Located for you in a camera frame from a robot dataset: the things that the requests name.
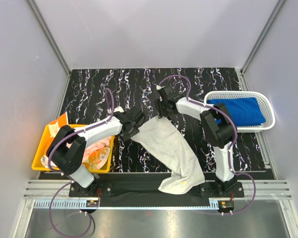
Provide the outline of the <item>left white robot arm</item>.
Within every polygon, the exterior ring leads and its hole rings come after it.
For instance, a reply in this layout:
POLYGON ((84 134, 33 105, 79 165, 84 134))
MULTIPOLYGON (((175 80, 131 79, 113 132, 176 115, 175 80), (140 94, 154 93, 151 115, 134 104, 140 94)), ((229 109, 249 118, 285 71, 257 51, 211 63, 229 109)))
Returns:
POLYGON ((136 107, 126 111, 120 109, 118 107, 107 118, 87 126, 62 126, 47 149, 49 168, 52 169, 51 164, 54 164, 78 183, 86 196, 93 196, 98 187, 95 177, 82 164, 85 150, 109 136, 118 135, 122 140, 129 140, 140 132, 139 127, 145 121, 145 114, 136 107))

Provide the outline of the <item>blue towel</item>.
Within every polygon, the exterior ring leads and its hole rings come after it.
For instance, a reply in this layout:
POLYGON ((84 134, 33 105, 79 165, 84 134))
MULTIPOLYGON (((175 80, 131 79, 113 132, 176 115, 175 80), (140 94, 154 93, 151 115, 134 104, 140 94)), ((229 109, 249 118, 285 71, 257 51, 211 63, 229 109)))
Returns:
POLYGON ((230 113, 235 126, 259 126, 266 122, 257 99, 237 98, 237 99, 210 99, 208 104, 217 105, 223 103, 230 113))

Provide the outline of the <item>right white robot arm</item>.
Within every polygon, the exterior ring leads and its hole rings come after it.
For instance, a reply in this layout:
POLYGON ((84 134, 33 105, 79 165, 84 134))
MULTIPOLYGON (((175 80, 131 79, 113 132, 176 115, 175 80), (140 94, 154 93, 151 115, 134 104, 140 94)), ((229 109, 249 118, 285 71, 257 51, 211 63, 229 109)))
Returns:
POLYGON ((216 161, 215 182, 209 187, 220 196, 227 196, 236 185, 232 146, 237 129, 223 103, 202 103, 176 93, 170 86, 157 86, 159 98, 154 101, 158 117, 185 114, 200 120, 204 135, 213 147, 216 161))

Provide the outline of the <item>cream terry towel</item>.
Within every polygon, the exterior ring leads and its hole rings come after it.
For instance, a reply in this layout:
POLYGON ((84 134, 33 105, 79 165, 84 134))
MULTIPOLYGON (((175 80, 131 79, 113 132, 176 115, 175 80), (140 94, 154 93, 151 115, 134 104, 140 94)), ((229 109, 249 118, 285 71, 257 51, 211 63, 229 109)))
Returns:
POLYGON ((181 195, 205 182, 197 156, 169 119, 151 118, 132 140, 171 170, 171 176, 161 182, 159 191, 181 195))

